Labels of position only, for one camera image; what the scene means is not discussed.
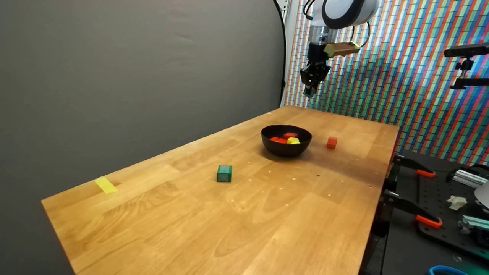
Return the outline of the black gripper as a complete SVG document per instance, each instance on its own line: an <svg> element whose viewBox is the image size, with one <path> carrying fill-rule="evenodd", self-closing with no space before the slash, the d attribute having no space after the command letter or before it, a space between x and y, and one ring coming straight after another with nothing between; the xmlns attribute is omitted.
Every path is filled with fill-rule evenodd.
<svg viewBox="0 0 489 275"><path fill-rule="evenodd" d="M307 64L300 70L301 82L306 85L304 95L312 98L318 92L319 82L327 76L330 66L326 46L310 43L307 49Z"/></svg>

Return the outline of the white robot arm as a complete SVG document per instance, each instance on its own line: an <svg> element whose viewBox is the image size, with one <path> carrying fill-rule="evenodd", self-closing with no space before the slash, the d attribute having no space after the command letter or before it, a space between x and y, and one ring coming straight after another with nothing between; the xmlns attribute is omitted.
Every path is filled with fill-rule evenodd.
<svg viewBox="0 0 489 275"><path fill-rule="evenodd" d="M304 95L312 98L326 79L335 56L358 53L365 43L353 41L356 27L367 26L376 14L379 0L306 0L303 15L310 21L307 63L300 70Z"/></svg>

